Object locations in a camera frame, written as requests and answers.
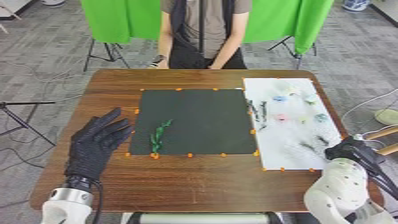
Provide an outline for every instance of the wall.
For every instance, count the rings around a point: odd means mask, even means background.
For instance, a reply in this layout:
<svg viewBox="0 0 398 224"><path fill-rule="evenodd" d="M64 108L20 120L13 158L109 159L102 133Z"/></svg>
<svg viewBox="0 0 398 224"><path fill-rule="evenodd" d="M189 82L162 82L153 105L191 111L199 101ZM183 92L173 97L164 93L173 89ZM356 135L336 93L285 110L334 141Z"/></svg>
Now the wall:
<svg viewBox="0 0 398 224"><path fill-rule="evenodd" d="M32 0L0 0L13 12L16 12ZM9 12L0 8L0 17L9 17Z"/></svg>
<svg viewBox="0 0 398 224"><path fill-rule="evenodd" d="M398 22L398 0L374 0L374 5Z"/></svg>

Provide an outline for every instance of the green backdrop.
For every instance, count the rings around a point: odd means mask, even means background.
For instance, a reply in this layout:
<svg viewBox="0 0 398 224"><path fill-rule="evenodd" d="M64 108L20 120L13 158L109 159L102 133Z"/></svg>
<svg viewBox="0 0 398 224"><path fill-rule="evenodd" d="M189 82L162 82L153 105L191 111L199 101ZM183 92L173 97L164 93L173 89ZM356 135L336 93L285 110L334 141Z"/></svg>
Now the green backdrop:
<svg viewBox="0 0 398 224"><path fill-rule="evenodd" d="M295 52L311 49L334 0L253 0L246 43L295 36ZM160 0L82 0L93 37L128 43L132 37L157 39Z"/></svg>

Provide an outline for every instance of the green toy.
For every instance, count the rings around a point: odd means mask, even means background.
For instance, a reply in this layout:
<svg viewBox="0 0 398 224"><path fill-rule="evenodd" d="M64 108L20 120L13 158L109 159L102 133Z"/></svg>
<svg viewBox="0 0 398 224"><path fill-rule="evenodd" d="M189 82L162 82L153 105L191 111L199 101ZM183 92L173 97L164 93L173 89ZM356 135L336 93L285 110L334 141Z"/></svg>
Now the green toy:
<svg viewBox="0 0 398 224"><path fill-rule="evenodd" d="M159 150L162 149L164 142L162 142L162 136L166 133L166 128L171 127L173 119L162 123L160 127L157 128L157 133L151 134L151 143L153 143L153 153L159 153Z"/></svg>

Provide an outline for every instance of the black glove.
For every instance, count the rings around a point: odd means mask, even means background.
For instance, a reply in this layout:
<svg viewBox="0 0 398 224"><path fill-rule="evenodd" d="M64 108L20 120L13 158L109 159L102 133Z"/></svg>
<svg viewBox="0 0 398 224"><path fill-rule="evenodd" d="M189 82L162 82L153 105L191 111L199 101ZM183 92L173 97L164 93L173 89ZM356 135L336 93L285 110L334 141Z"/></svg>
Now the black glove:
<svg viewBox="0 0 398 224"><path fill-rule="evenodd" d="M77 175L95 181L100 180L111 155L134 131L128 119L112 123L119 115L121 108L116 108L102 118L93 117L71 137L66 176Z"/></svg>

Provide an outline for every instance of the blue object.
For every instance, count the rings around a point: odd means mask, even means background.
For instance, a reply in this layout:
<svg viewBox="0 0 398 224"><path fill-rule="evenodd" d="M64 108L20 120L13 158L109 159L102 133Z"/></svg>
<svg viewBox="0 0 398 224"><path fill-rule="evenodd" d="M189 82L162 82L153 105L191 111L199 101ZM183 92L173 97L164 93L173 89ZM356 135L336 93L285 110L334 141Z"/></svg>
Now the blue object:
<svg viewBox="0 0 398 224"><path fill-rule="evenodd" d="M370 5L370 0L345 0L343 8L354 12L365 11Z"/></svg>
<svg viewBox="0 0 398 224"><path fill-rule="evenodd" d="M320 123L324 123L324 122L329 121L329 116L327 116L326 114L318 114L318 115L315 116L315 120L317 120Z"/></svg>
<svg viewBox="0 0 398 224"><path fill-rule="evenodd" d="M278 102L285 102L285 101L288 101L288 97L286 97L286 96L276 96L276 97L274 97L274 100L276 100Z"/></svg>

